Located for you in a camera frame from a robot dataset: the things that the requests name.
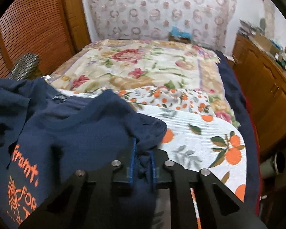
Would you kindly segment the brown louvered wardrobe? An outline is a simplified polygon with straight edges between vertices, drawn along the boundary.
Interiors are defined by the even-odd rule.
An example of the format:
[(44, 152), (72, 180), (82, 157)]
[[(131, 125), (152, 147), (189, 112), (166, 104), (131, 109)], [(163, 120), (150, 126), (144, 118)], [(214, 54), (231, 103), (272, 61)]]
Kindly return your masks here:
[(51, 74), (90, 43), (83, 0), (0, 0), (0, 78), (25, 53)]

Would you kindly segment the pink circle-pattern curtain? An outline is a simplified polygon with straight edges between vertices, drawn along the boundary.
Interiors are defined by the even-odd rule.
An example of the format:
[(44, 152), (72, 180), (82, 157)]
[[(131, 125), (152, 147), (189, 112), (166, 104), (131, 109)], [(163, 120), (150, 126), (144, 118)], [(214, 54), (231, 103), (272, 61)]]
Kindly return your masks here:
[(88, 0), (101, 39), (167, 40), (173, 28), (223, 51), (237, 0)]

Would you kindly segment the long wooden cabinet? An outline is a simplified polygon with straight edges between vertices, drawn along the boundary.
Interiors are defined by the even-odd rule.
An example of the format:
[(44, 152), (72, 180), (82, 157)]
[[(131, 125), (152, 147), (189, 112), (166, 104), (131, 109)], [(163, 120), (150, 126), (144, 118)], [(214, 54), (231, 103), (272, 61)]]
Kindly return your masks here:
[(265, 52), (237, 35), (233, 70), (250, 104), (261, 152), (286, 135), (286, 76)]

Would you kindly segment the orange fruit print sheet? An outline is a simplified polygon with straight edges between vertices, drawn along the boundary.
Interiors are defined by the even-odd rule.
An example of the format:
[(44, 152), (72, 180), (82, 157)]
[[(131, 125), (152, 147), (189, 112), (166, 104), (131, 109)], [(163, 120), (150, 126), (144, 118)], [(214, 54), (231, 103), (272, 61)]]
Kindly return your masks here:
[(159, 148), (185, 169), (211, 169), (240, 200), (246, 188), (246, 148), (230, 119), (220, 119), (200, 90), (143, 86), (116, 92), (138, 113), (162, 120), (167, 131)]

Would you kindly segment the navy blue blanket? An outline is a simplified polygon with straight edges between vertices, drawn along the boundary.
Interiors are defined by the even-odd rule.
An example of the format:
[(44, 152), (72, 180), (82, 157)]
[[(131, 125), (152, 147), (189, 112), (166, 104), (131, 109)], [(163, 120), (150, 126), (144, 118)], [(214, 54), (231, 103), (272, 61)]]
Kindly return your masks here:
[(228, 64), (228, 61), (222, 52), (215, 51), (215, 53), (220, 59), (218, 67), (223, 81), (225, 98), (234, 111), (236, 121), (240, 123), (238, 131), (241, 133), (246, 146), (247, 164), (244, 203), (255, 212), (255, 214), (258, 214), (261, 194), (261, 177), (256, 131), (251, 121), (250, 114), (247, 111), (246, 97), (243, 95), (241, 86), (233, 69)]

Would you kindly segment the brown box with blue cloth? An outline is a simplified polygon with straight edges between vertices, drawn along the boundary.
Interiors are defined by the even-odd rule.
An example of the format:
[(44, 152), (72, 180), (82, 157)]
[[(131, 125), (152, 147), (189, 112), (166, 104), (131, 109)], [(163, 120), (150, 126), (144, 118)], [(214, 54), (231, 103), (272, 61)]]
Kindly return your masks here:
[(192, 42), (192, 37), (191, 34), (180, 31), (177, 27), (173, 26), (168, 34), (168, 40), (190, 44)]

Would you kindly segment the navy blue printed t-shirt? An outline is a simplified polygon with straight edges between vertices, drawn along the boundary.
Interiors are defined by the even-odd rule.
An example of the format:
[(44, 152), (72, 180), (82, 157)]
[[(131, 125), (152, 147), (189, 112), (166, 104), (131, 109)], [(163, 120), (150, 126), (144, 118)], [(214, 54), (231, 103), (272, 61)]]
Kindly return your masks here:
[(157, 193), (150, 155), (166, 131), (111, 90), (66, 97), (41, 78), (0, 79), (0, 219), (18, 228), (75, 171), (100, 169), (135, 148), (134, 189), (119, 198), (122, 221), (151, 228)]

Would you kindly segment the floral beige quilt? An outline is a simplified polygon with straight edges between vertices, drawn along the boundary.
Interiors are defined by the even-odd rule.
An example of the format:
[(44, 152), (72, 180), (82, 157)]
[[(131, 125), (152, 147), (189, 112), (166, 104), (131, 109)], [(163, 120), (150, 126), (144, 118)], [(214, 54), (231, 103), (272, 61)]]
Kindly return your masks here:
[(61, 65), (49, 83), (89, 97), (109, 88), (138, 106), (209, 115), (239, 127), (225, 98), (220, 61), (214, 51), (191, 44), (101, 40)]

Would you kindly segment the black white circle-pattern cloth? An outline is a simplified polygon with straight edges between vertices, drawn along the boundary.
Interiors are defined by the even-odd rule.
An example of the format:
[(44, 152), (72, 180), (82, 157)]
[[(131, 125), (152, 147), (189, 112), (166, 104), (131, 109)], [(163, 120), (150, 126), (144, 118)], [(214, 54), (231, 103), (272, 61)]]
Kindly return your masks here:
[(25, 53), (20, 56), (13, 64), (9, 74), (12, 80), (33, 80), (43, 74), (39, 69), (40, 57), (34, 53)]

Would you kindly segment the cardboard box on cabinet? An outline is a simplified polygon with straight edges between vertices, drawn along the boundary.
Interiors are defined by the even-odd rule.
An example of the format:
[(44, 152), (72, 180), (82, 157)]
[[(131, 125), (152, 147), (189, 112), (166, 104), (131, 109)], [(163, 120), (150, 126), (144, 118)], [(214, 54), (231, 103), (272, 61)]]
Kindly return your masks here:
[(256, 34), (249, 36), (249, 40), (257, 46), (261, 51), (266, 53), (270, 53), (271, 55), (275, 56), (279, 54), (280, 49), (275, 46), (267, 37), (262, 34)]

